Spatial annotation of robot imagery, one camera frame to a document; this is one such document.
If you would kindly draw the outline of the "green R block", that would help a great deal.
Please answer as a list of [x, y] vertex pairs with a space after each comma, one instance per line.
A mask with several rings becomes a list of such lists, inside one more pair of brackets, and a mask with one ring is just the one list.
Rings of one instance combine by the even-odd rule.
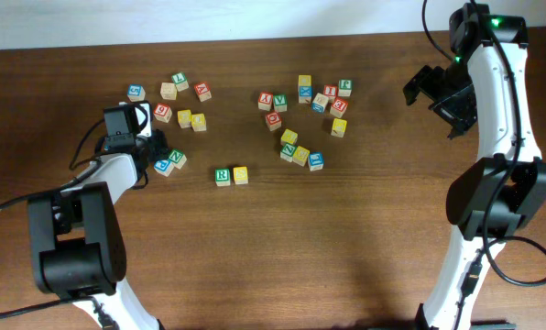
[[214, 171], [214, 181], [218, 187], [231, 185], [231, 174], [229, 169], [216, 169]]

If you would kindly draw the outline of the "yellow S block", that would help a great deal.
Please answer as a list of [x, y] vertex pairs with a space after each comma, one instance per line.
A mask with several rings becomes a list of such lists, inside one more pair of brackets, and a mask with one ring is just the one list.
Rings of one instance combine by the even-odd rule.
[[248, 168], [246, 166], [233, 167], [233, 177], [235, 184], [248, 184]]

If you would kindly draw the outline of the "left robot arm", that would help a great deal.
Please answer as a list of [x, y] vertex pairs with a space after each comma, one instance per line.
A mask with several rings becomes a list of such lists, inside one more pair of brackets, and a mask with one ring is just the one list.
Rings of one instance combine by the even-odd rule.
[[102, 329], [161, 330], [126, 279], [126, 247], [115, 204], [147, 186], [147, 169], [167, 141], [152, 127], [148, 101], [104, 110], [107, 133], [87, 168], [54, 192], [27, 202], [33, 277], [44, 293], [86, 312]]

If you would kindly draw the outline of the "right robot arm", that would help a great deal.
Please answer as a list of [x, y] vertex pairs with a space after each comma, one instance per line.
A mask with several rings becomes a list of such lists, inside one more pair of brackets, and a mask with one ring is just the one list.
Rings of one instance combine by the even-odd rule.
[[452, 232], [437, 283], [415, 317], [419, 329], [468, 329], [477, 295], [496, 258], [546, 200], [546, 162], [530, 124], [525, 86], [529, 36], [524, 18], [494, 15], [468, 2], [449, 19], [447, 68], [426, 66], [404, 86], [450, 125], [478, 130], [475, 164], [450, 186]]

